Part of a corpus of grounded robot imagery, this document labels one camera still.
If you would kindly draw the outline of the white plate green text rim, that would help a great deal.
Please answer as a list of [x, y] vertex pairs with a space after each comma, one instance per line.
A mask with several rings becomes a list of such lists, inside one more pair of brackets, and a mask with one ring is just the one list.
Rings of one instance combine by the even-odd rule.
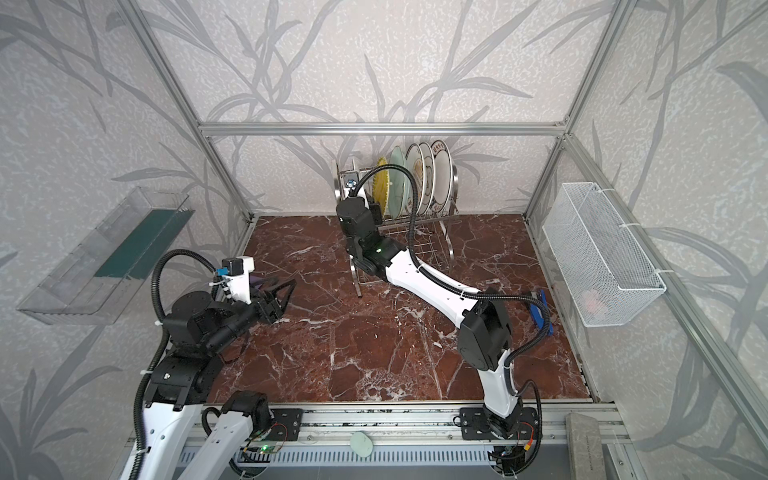
[[431, 211], [439, 214], [445, 210], [453, 193], [453, 160], [443, 140], [435, 140], [431, 145], [433, 156], [433, 201]]

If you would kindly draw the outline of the yellow ribbed plate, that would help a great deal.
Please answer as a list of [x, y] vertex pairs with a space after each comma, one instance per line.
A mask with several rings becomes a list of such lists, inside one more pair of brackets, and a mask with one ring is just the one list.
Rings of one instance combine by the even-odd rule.
[[382, 217], [385, 218], [388, 215], [390, 196], [389, 169], [380, 170], [373, 176], [372, 196], [374, 202], [380, 207]]

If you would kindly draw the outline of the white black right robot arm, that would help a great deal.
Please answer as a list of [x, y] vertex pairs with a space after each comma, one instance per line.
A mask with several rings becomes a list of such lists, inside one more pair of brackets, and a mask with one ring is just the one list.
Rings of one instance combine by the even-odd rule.
[[[386, 170], [397, 171], [416, 185], [406, 168], [389, 164], [375, 167], [350, 183], [340, 182], [336, 215], [346, 251], [356, 269], [411, 292], [453, 323], [458, 330], [460, 355], [478, 372], [488, 423], [497, 436], [506, 438], [522, 412], [522, 392], [514, 386], [513, 362], [549, 334], [549, 309], [535, 296], [481, 292], [422, 262], [414, 251], [414, 213], [409, 218], [406, 244], [381, 234], [363, 187]], [[511, 320], [505, 301], [533, 305], [542, 318], [536, 336], [516, 349], [510, 345]]]

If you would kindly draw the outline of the light green flower plate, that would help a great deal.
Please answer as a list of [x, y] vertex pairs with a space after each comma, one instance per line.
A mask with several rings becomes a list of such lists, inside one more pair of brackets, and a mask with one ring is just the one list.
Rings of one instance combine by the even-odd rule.
[[[405, 167], [405, 156], [399, 146], [395, 146], [389, 157], [391, 165]], [[392, 219], [399, 218], [405, 209], [406, 200], [410, 193], [410, 183], [407, 176], [397, 169], [389, 169], [388, 214]]]

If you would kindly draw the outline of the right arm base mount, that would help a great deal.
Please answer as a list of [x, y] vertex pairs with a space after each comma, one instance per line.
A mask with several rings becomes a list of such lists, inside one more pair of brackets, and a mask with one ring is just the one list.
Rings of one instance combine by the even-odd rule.
[[465, 407], [459, 410], [453, 422], [461, 430], [464, 440], [512, 440], [533, 443], [538, 438], [540, 424], [535, 408], [522, 407], [510, 416], [501, 418], [485, 407]]

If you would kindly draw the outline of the orange sunburst plate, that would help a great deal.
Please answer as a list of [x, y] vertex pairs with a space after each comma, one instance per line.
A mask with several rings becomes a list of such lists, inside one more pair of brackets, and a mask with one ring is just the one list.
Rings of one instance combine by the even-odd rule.
[[357, 172], [357, 182], [354, 188], [350, 190], [350, 194], [353, 197], [365, 198], [366, 197], [366, 193], [365, 193], [366, 180], [364, 179], [364, 177], [367, 175], [370, 168], [364, 165], [358, 165], [358, 164], [354, 164], [354, 166], [356, 167], [355, 171]]
[[416, 185], [411, 189], [408, 212], [415, 211], [418, 215], [423, 215], [426, 208], [426, 160], [419, 144], [413, 143], [409, 146], [406, 152], [406, 167], [414, 177]]

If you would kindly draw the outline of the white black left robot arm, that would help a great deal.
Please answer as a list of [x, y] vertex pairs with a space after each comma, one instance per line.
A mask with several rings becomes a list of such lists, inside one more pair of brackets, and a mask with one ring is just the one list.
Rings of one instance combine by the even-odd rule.
[[[185, 294], [166, 309], [161, 275], [166, 264], [180, 256], [199, 262], [211, 281], [208, 289]], [[206, 441], [183, 478], [217, 479], [227, 469], [240, 479], [257, 477], [235, 458], [243, 442], [268, 435], [278, 424], [266, 395], [237, 391], [220, 408], [206, 401], [227, 363], [223, 351], [246, 338], [253, 326], [280, 320], [296, 285], [294, 279], [256, 277], [254, 260], [247, 256], [225, 258], [220, 266], [188, 249], [173, 249], [159, 258], [150, 296], [162, 336], [134, 398], [135, 442], [122, 478], [171, 478], [195, 422], [202, 423]]]

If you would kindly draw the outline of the white plate black quatrefoil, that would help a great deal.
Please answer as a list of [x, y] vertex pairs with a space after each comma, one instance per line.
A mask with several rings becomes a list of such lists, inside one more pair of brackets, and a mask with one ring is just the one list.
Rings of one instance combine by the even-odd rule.
[[431, 205], [434, 199], [434, 182], [435, 182], [434, 156], [432, 154], [432, 150], [428, 143], [421, 142], [419, 144], [419, 147], [423, 156], [423, 165], [424, 165], [423, 167], [424, 191], [422, 195], [423, 205], [420, 210], [420, 213], [422, 215], [429, 215]]

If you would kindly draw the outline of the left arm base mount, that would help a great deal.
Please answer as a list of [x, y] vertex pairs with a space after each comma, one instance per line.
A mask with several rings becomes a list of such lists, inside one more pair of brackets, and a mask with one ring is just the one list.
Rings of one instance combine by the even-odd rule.
[[272, 425], [256, 436], [257, 441], [294, 442], [299, 438], [304, 410], [277, 408], [272, 410]]

